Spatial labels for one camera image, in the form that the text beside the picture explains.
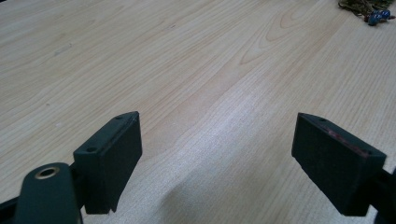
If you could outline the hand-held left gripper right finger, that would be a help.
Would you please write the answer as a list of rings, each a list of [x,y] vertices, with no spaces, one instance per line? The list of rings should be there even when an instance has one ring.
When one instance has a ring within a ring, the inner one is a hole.
[[[353,217],[367,214],[365,185],[382,170],[383,152],[327,119],[300,113],[291,156],[338,212]]]

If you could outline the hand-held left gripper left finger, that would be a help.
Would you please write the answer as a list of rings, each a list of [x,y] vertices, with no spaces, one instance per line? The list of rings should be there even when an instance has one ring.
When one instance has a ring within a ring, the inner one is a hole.
[[[85,180],[87,214],[117,210],[120,196],[142,156],[139,113],[111,119],[74,151],[74,164]]]

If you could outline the blue patterned small object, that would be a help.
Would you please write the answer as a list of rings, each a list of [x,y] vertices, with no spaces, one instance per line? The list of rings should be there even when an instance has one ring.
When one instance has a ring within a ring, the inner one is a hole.
[[[388,21],[392,19],[391,12],[387,9],[385,10],[374,10],[366,17],[366,22],[370,26],[376,26],[382,21]]]

